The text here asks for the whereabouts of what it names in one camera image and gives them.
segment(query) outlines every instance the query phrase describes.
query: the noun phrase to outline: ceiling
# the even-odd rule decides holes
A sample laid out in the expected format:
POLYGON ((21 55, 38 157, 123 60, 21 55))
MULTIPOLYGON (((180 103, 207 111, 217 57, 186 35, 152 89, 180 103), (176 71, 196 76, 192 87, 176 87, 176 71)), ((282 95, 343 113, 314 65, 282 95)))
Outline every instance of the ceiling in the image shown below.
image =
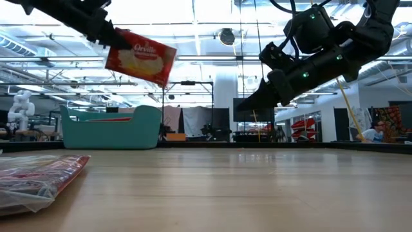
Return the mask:
MULTIPOLYGON (((288 1, 277 1, 286 8, 289 8, 288 1)), ((334 24, 343 20, 356 23, 363 13, 360 5, 350 5, 342 9, 345 1, 332 1, 326 6, 330 15, 335 16, 334 24)), ((239 0, 152 0, 152 1, 126 1, 113 0, 106 10, 109 12, 108 18, 115 26, 130 29, 132 32, 167 44, 178 50, 180 55, 258 55, 261 48, 273 41, 280 44, 284 37, 283 28, 290 19, 290 15, 273 7, 269 1, 256 0, 242 1, 239 7, 239 0), (231 28, 236 40, 234 46, 223 45, 216 36, 222 28, 231 28)), ((304 10, 310 7, 310 1, 296 1, 297 9, 304 10)), ((409 7, 398 8, 394 18, 395 36, 393 47, 388 53, 390 55, 408 55, 405 50, 407 40, 410 40, 412 26, 409 7)), ((62 23, 34 10, 30 16, 24 14, 19 5, 13 5, 6 1, 0 1, 0 32, 14 38, 21 44, 30 48, 47 48, 52 55, 56 56, 97 56, 106 57, 109 48, 90 43, 83 35, 75 30, 64 26, 62 23)), ((293 53, 293 48, 288 45, 284 49, 286 53, 293 53)), ((0 47, 0 56, 17 56, 16 53, 0 47)), ((155 84, 136 79, 120 73, 113 73, 103 69, 104 60, 99 62, 65 62, 57 63, 54 68, 39 66, 35 63, 7 63, 8 67, 14 67, 24 72, 39 77, 35 81, 45 81, 53 78, 55 82, 86 82, 96 83, 95 86, 80 86, 71 88, 70 86, 58 86, 49 88, 43 86, 48 91, 55 92, 117 92, 134 93, 134 95, 118 95, 109 99, 114 104, 127 106, 137 106, 140 104, 159 105, 162 101, 162 89, 155 84), (113 83, 112 86, 98 85, 98 83, 113 83)), ((239 94, 243 92, 252 93, 258 87, 262 73, 268 73, 270 68, 262 66, 257 62, 239 63, 227 61, 215 63, 211 61, 176 61, 170 75, 170 81, 213 81, 217 74, 217 66, 237 66, 239 84, 239 94)), ((409 65, 407 63, 393 63, 392 68, 388 62, 379 61, 377 64, 364 67, 361 71, 360 85, 370 88, 380 88, 387 85, 397 84, 394 74, 409 77, 409 65), (382 79, 384 73, 388 80, 382 79)), ((4 82, 15 82, 14 77, 21 78, 20 75, 7 77, 3 74, 4 82)), ((33 81, 32 78, 21 79, 23 81, 33 81)), ((170 104, 180 104, 181 106, 211 105, 211 85, 204 84, 195 86, 174 85, 167 90, 168 94, 173 94, 175 98, 170 100, 168 96, 165 102, 170 104)), ((71 101, 78 100, 76 97, 62 96, 63 99, 71 101)), ((108 100, 96 96, 80 97, 82 101, 93 101, 93 104, 106 104, 108 100)), ((61 99, 51 99, 57 102, 64 102, 61 99)))

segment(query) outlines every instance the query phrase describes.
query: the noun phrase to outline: red cardboard box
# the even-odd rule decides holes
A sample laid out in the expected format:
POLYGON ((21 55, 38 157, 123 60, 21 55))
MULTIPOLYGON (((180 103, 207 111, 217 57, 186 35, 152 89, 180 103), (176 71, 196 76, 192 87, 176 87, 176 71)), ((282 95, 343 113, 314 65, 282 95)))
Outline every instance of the red cardboard box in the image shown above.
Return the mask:
POLYGON ((166 86, 177 50, 128 30, 116 28, 116 31, 124 36, 133 49, 110 48, 106 68, 161 87, 166 86))

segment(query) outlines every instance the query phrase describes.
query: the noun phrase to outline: box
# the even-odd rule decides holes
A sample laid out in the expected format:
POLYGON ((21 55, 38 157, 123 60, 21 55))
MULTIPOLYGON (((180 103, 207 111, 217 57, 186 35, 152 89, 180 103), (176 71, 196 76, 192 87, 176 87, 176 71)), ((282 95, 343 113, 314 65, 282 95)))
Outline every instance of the box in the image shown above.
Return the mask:
POLYGON ((177 50, 128 30, 116 28, 116 31, 133 49, 110 48, 106 69, 166 86, 177 50))

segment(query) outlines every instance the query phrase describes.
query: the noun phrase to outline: table surface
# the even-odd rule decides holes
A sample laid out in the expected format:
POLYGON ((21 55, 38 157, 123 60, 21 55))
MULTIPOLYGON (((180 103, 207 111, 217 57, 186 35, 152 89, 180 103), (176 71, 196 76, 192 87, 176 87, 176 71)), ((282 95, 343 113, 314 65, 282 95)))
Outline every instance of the table surface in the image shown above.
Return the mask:
POLYGON ((412 156, 326 149, 50 150, 91 155, 46 209, 0 231, 411 231, 412 156))

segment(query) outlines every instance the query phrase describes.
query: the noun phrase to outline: orville popcorn box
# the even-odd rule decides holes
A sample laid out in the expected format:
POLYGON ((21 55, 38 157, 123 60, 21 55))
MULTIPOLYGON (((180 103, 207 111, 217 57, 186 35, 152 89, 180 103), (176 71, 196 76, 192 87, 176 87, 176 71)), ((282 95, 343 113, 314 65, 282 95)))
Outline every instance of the orville popcorn box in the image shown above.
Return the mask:
POLYGON ((116 28, 133 46, 132 50, 110 48, 106 68, 166 86, 176 49, 127 30, 116 28))

